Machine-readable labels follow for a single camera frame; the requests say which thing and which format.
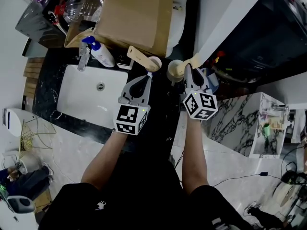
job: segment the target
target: white wall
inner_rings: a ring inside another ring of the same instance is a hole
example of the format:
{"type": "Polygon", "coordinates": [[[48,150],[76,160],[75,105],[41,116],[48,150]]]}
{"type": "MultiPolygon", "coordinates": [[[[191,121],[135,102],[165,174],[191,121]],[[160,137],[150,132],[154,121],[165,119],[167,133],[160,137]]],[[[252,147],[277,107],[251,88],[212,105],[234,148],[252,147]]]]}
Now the white wall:
{"type": "Polygon", "coordinates": [[[257,92],[264,92],[289,104],[290,109],[307,109],[307,72],[261,85],[257,92]]]}
{"type": "MultiPolygon", "coordinates": [[[[0,0],[0,110],[5,107],[21,108],[27,58],[22,52],[27,37],[15,30],[24,12],[24,0],[0,0]]],[[[0,154],[17,148],[19,139],[13,137],[6,127],[0,126],[0,154]]]]}
{"type": "Polygon", "coordinates": [[[201,64],[227,38],[258,0],[200,0],[194,53],[201,64]]]}

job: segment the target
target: white sink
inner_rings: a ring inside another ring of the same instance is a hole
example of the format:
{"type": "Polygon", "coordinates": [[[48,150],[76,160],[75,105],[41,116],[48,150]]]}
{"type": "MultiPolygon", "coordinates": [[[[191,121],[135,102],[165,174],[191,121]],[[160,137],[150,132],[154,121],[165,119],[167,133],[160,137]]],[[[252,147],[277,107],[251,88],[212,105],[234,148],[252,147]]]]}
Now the white sink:
{"type": "Polygon", "coordinates": [[[118,97],[127,79],[128,74],[122,71],[86,67],[85,71],[80,72],[76,65],[68,65],[59,92],[57,110],[113,129],[113,110],[118,105],[118,97]]]}

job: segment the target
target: blue spray nozzle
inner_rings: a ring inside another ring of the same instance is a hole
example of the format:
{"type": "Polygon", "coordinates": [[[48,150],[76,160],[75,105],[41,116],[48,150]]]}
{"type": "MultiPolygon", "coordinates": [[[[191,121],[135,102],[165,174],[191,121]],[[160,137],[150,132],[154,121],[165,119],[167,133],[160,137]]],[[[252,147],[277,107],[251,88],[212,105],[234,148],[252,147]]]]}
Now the blue spray nozzle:
{"type": "Polygon", "coordinates": [[[85,39],[82,40],[82,42],[90,44],[92,46],[92,50],[96,51],[100,49],[101,45],[99,42],[95,40],[93,36],[88,36],[85,39]]]}

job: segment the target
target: sink drain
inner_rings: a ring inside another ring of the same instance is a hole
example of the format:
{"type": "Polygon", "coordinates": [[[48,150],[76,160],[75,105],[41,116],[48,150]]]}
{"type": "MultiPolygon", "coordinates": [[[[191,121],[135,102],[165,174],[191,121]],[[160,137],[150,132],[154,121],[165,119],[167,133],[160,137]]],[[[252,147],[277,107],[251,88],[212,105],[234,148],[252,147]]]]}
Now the sink drain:
{"type": "Polygon", "coordinates": [[[104,90],[104,88],[105,88],[105,85],[103,83],[97,84],[97,90],[98,91],[102,91],[102,90],[104,90]]]}

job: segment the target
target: marble cabinet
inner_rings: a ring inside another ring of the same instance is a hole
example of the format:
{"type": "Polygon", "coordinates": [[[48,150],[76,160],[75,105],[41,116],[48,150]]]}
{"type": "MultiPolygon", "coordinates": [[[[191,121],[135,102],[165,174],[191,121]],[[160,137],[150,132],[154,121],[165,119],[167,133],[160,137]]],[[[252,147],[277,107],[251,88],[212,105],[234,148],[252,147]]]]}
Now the marble cabinet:
{"type": "Polygon", "coordinates": [[[219,111],[209,121],[204,121],[208,137],[250,158],[279,158],[285,130],[263,126],[272,116],[284,119],[285,105],[262,92],[218,101],[219,111]]]}

